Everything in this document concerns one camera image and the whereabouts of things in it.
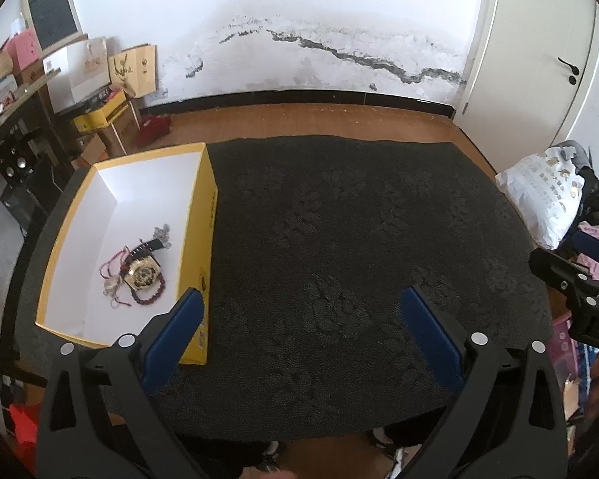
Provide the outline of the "white plastic bag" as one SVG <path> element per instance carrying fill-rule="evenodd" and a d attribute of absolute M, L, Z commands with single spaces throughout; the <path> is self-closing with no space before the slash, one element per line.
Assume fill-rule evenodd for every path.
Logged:
<path fill-rule="evenodd" d="M 530 154 L 496 175 L 497 188 L 512 203 L 534 243 L 555 250 L 565 238 L 581 204 L 587 163 L 576 142 Z"/>

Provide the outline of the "yellow cardboard box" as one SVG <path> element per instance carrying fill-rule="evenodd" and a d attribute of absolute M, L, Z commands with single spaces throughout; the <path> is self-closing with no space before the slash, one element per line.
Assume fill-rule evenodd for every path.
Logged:
<path fill-rule="evenodd" d="M 86 347 L 111 345 L 167 313 L 187 289 L 210 293 L 217 186 L 208 148 L 186 144 L 98 162 L 63 220 L 42 281 L 36 325 Z M 121 252 L 162 228 L 164 279 L 147 291 L 105 293 Z"/>

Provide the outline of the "brown paper shopping bag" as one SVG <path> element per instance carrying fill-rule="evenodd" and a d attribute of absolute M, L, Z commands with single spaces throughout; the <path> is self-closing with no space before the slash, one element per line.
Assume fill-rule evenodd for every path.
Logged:
<path fill-rule="evenodd" d="M 111 82 L 133 99 L 157 91 L 157 47 L 142 44 L 108 57 Z"/>

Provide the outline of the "yellow black box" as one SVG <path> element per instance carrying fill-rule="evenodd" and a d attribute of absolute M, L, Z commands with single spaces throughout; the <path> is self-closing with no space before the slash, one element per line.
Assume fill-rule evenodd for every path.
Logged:
<path fill-rule="evenodd" d="M 73 119 L 79 133 L 88 133 L 106 128 L 119 114 L 123 113 L 129 101 L 124 91 L 117 91 L 99 108 Z"/>

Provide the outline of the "white door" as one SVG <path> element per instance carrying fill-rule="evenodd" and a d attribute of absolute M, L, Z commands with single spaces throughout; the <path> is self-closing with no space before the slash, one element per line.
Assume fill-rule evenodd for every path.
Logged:
<path fill-rule="evenodd" d="M 454 116 L 496 172 L 560 142 L 592 78 L 595 0 L 489 0 L 470 78 Z M 579 83 L 557 61 L 577 65 Z"/>

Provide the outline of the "white framed monitor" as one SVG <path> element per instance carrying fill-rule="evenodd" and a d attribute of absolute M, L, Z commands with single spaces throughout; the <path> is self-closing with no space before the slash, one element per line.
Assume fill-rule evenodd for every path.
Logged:
<path fill-rule="evenodd" d="M 83 36 L 73 0 L 20 0 L 27 25 L 38 38 L 42 56 Z"/>

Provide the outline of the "white paper shopping bag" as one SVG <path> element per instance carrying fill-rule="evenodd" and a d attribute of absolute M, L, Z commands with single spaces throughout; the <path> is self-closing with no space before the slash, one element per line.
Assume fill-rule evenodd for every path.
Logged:
<path fill-rule="evenodd" d="M 43 68 L 45 73 L 59 69 L 47 89 L 54 113 L 62 113 L 110 83 L 107 40 L 100 37 L 69 44 L 46 56 Z"/>

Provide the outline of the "brown cardboard box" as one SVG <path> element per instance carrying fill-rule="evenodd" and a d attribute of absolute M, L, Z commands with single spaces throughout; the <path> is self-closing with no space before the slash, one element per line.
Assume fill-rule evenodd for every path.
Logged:
<path fill-rule="evenodd" d="M 120 110 L 106 128 L 97 131 L 110 158 L 132 154 L 136 150 L 139 133 L 132 107 L 127 105 Z"/>

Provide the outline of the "black gold wrist watch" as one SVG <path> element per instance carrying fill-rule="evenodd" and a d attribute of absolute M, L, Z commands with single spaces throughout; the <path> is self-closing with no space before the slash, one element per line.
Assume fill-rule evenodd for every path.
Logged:
<path fill-rule="evenodd" d="M 160 239 L 142 242 L 123 259 L 120 276 L 134 291 L 146 290 L 158 281 L 161 266 L 153 256 L 155 251 L 164 249 Z"/>

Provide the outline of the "black speaker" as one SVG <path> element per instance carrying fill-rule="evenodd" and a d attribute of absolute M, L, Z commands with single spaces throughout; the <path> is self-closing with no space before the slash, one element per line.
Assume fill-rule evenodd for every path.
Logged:
<path fill-rule="evenodd" d="M 20 184 L 37 164 L 38 156 L 26 139 L 12 136 L 1 143 L 0 173 L 8 185 Z"/>

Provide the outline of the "red cloth item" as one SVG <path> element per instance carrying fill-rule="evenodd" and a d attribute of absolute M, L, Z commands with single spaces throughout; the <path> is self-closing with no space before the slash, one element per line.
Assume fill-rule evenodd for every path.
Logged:
<path fill-rule="evenodd" d="M 144 117 L 136 135 L 136 147 L 145 148 L 154 144 L 171 132 L 171 126 L 172 119 L 169 115 Z"/>

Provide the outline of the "black desk shelf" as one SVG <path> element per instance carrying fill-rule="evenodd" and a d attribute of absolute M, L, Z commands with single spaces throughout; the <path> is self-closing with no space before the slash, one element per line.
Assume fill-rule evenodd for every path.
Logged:
<path fill-rule="evenodd" d="M 42 90 L 58 73 L 59 69 L 54 70 L 26 85 L 20 99 L 0 114 L 0 146 L 12 136 L 26 139 L 38 156 L 33 172 L 18 185 L 5 182 L 1 193 L 1 203 L 24 234 L 48 218 L 74 172 L 55 120 L 42 98 Z"/>

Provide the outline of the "pink box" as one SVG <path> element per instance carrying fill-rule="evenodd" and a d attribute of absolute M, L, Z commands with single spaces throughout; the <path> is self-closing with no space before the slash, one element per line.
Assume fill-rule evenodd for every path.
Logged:
<path fill-rule="evenodd" d="M 5 51 L 12 59 L 12 72 L 21 73 L 41 57 L 41 47 L 33 28 L 24 29 L 23 32 L 10 38 L 5 45 Z"/>

